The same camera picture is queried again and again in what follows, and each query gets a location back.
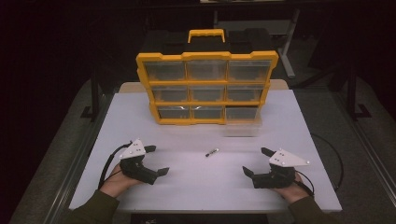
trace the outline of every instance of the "cable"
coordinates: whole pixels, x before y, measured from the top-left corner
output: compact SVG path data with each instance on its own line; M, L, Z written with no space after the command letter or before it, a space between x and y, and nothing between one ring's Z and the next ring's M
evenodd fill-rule
M110 166L110 163L113 161L114 156L116 155L116 153L119 152L121 149L123 149L123 148L125 148L125 147L129 147L131 144L132 144L132 142L130 142L129 144L125 144L125 145L122 145L122 146L118 147L118 148L108 157L107 162L106 162L106 165L105 165L105 167L103 168L102 174L101 174L101 176L100 176L98 188L101 188L101 187L103 186L103 184L105 183L106 180L108 180L111 176L113 176L113 175L116 174L116 173L115 173L115 174L109 176L107 179L105 179L105 176L106 176L106 173L107 173L107 170L108 170L108 166Z
M308 180L308 182L311 184L312 190L301 181L293 180L293 182L296 183L300 188L304 189L309 194L309 196L314 197L315 196L315 187L314 187L314 184L312 183L312 181L308 178L308 176L301 173L300 171L296 170L296 172L299 173L300 175L303 175L305 177L305 179Z
M341 168L340 179L338 180L338 183L337 183L337 185L334 188L334 191L337 191L341 187L341 184L343 183L343 180L344 180L344 163L343 163L343 160L341 159L341 155L337 151L337 149L335 149L335 147L329 141L327 141L326 139L324 139L323 137L321 137L321 136L319 136L319 135L317 135L315 133L311 133L311 135L315 136L316 138L318 138L318 139L324 141L325 143L327 143L332 148L332 150L334 151L335 155L337 156L337 158L338 158L338 160L340 162L340 168Z
M111 178L111 176L116 175L116 174L118 174L118 173L121 172L121 171L122 171L122 170L118 170L116 173L114 173L114 174L108 176L108 177L105 179L104 182L106 182L109 178Z

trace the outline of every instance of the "small marker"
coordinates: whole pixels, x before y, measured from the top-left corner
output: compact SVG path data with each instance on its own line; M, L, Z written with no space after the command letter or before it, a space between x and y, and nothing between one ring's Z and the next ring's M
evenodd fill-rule
M213 153L216 153L216 152L218 152L218 151L219 151L219 149L218 149L218 148L215 148L215 149L211 150L209 153L207 153L205 156L206 156L206 157L209 157L210 155L212 155Z

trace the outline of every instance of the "yellow storage organizer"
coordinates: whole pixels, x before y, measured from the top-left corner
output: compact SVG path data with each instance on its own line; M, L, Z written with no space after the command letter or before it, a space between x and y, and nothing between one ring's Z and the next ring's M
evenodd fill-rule
M277 60L264 29L150 31L136 57L152 116L177 125L256 120Z

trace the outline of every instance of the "hand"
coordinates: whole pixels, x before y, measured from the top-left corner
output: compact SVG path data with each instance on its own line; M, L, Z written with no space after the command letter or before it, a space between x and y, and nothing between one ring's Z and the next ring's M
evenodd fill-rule
M301 177L296 173L296 181L303 182ZM273 191L280 194L288 203L294 203L302 198L308 197L308 193L299 187L296 183L292 183L290 186L283 189L272 189Z
M113 198L117 198L129 187L140 183L142 182L124 175L121 171L120 164L117 164L99 190Z

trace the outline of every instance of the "white tabletop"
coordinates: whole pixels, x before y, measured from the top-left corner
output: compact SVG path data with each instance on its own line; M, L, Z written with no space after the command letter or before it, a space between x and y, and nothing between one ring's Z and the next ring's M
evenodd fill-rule
M262 108L262 127L256 137L226 137L224 125L159 125L142 93L117 93L106 115L76 193L74 209L97 188L108 156L119 146L140 138L157 150L146 155L144 165L157 170L170 167L153 186L134 186L119 197L119 210L131 213L273 213L287 205L269 189L254 189L242 166L255 174L270 171L261 147L280 147L310 161L297 167L315 185L316 201L324 211L341 205L306 127L293 91L269 91ZM219 152L206 157L213 148ZM116 156L109 171L120 160Z

